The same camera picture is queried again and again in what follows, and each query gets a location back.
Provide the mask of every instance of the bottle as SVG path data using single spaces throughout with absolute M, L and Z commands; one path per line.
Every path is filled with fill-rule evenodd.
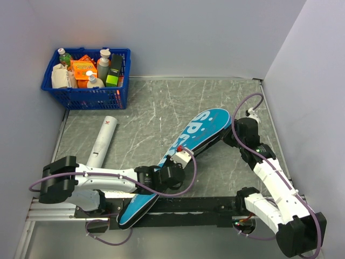
M 100 52 L 101 52 L 101 57 L 103 57 L 103 58 L 109 58 L 111 55 L 109 49 L 100 50 Z
M 95 77 L 94 74 L 95 73 L 91 70 L 86 72 L 86 75 L 88 76 L 87 88 L 104 87 L 103 81 L 100 78 Z
M 71 60 L 73 60 L 71 54 L 66 53 L 66 51 L 63 48 L 58 49 L 58 53 L 60 54 L 60 63 L 64 66 L 67 65 L 67 69 L 70 70 Z
M 100 78 L 105 85 L 109 71 L 109 57 L 111 53 L 109 49 L 101 50 L 100 52 L 101 58 L 97 61 L 97 72 L 98 78 Z

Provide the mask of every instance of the white container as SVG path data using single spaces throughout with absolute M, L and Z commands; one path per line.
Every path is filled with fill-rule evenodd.
M 104 118 L 101 130 L 98 133 L 91 154 L 86 163 L 87 166 L 101 168 L 104 157 L 107 154 L 110 141 L 112 140 L 118 120 L 114 117 L 106 116 Z
M 90 70 L 86 72 L 86 75 L 88 76 L 88 82 L 87 82 L 87 88 L 94 88 L 94 87 L 99 87 L 102 88 L 104 87 L 104 83 L 101 79 L 95 77 L 93 75 L 94 73 Z
M 111 55 L 109 49 L 101 50 L 101 58 L 99 59 L 99 62 L 97 63 L 97 73 L 98 78 L 100 78 L 103 81 L 103 84 L 106 84 L 108 71 L 109 71 L 109 57 Z

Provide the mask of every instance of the white wall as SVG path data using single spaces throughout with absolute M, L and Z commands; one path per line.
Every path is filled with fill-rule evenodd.
M 345 4 L 308 0 L 265 80 L 292 179 L 327 220 L 325 258 L 345 255 Z
M 264 78 L 305 0 L 29 2 L 55 47 L 128 47 L 132 75 Z
M 40 90 L 51 41 L 27 1 L 0 8 L 0 251 L 12 258 L 32 194 L 29 183 L 50 162 L 63 109 Z

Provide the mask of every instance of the green box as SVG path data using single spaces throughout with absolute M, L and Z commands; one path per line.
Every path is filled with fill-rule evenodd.
M 119 77 L 121 73 L 122 59 L 122 56 L 112 54 L 112 64 L 108 72 L 106 87 L 118 86 Z

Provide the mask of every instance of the white bottle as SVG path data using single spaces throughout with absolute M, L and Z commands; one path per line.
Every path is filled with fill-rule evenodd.
M 100 78 L 103 81 L 103 84 L 106 84 L 108 71 L 109 71 L 109 57 L 111 55 L 109 49 L 101 50 L 101 58 L 99 59 L 99 62 L 97 63 L 97 72 L 98 72 L 98 78 Z
M 97 77 L 94 76 L 94 73 L 90 70 L 86 72 L 86 75 L 88 76 L 88 82 L 87 82 L 87 88 L 94 88 L 94 87 L 99 87 L 102 88 L 104 87 L 103 81 Z

